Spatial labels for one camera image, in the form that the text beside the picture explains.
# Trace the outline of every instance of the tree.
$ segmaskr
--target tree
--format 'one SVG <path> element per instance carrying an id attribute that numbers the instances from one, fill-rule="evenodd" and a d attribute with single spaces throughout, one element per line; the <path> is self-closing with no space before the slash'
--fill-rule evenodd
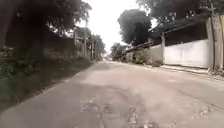
<path id="1" fill-rule="evenodd" d="M 103 43 L 101 37 L 99 35 L 93 35 L 93 39 L 95 42 L 95 54 L 101 56 L 105 51 L 105 44 Z"/>
<path id="2" fill-rule="evenodd" d="M 122 54 L 126 50 L 126 45 L 121 45 L 120 43 L 115 43 L 111 47 L 111 57 L 113 60 L 120 60 L 122 57 Z"/>
<path id="3" fill-rule="evenodd" d="M 126 10 L 120 15 L 118 22 L 125 43 L 137 46 L 148 41 L 151 18 L 146 12 L 137 9 Z"/>
<path id="4" fill-rule="evenodd" d="M 150 15 L 156 18 L 159 24 L 210 13 L 211 4 L 214 5 L 215 12 L 222 12 L 224 7 L 222 0 L 137 0 L 137 3 L 151 10 Z"/>
<path id="5" fill-rule="evenodd" d="M 64 36 L 75 28 L 78 21 L 87 21 L 88 11 L 91 9 L 90 5 L 82 0 L 20 0 L 18 6 L 13 7 L 12 22 L 8 21 L 11 23 L 9 26 L 19 27 L 21 33 L 26 33 L 21 38 L 26 39 L 27 44 L 24 46 L 28 46 L 27 49 L 31 44 L 39 43 L 41 46 L 44 42 L 44 32 L 51 30 L 50 28 L 54 28 L 56 34 Z"/>

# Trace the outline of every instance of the grass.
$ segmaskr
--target grass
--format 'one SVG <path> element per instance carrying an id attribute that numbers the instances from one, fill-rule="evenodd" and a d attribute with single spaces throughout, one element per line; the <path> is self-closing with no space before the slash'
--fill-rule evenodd
<path id="1" fill-rule="evenodd" d="M 81 58 L 60 64 L 48 63 L 32 75 L 0 80 L 0 111 L 37 95 L 42 90 L 74 76 L 90 65 L 88 60 Z"/>

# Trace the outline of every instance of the road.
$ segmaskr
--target road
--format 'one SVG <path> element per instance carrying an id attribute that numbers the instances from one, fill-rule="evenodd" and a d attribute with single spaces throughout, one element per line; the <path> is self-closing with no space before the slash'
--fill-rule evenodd
<path id="1" fill-rule="evenodd" d="M 0 128 L 223 128 L 224 82 L 99 62 L 0 115 Z"/>

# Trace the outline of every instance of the street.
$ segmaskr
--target street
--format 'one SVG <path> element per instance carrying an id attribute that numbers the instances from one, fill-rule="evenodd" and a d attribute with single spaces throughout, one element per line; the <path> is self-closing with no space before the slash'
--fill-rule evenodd
<path id="1" fill-rule="evenodd" d="M 224 81 L 102 61 L 0 115 L 0 128 L 223 128 Z"/>

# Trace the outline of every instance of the sidewalk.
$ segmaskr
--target sidewalk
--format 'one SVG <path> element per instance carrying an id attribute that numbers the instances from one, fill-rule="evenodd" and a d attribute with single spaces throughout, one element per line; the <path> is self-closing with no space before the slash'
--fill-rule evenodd
<path id="1" fill-rule="evenodd" d="M 201 68 L 191 68 L 191 67 L 181 67 L 181 66 L 169 66 L 169 65 L 163 65 L 161 68 L 169 69 L 169 70 L 176 70 L 176 71 L 183 71 L 183 72 L 190 72 L 195 74 L 200 74 L 205 77 L 213 78 L 216 80 L 224 81 L 224 77 L 219 75 L 212 75 L 208 69 L 201 69 Z"/>

